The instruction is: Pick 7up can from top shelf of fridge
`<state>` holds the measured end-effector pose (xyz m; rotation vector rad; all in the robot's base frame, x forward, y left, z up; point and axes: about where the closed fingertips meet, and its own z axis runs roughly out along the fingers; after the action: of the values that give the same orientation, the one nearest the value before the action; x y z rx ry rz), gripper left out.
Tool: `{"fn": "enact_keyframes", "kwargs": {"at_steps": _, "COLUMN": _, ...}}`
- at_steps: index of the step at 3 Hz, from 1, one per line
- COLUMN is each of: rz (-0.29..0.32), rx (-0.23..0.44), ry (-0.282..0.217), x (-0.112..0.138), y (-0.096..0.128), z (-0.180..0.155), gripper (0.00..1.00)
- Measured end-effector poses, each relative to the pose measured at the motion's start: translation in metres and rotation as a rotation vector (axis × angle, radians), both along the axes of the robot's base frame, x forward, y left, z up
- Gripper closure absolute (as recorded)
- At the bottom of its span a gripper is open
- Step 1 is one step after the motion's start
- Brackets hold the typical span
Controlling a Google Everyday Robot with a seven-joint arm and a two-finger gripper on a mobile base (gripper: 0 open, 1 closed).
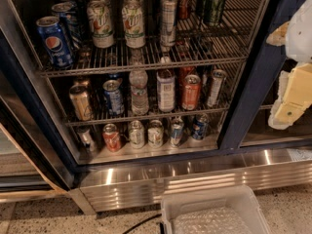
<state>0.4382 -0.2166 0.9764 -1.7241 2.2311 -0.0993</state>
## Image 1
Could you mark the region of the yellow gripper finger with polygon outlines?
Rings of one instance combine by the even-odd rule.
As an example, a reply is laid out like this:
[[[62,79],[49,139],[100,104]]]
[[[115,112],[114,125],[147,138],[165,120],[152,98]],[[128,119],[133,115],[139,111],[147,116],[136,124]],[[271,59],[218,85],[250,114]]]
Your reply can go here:
[[[291,72],[279,76],[278,98],[273,103],[268,125],[284,130],[293,125],[312,105],[312,64],[299,62]]]
[[[272,46],[283,46],[286,43],[286,34],[288,31],[289,22],[286,21],[281,26],[276,28],[266,39],[266,43]]]

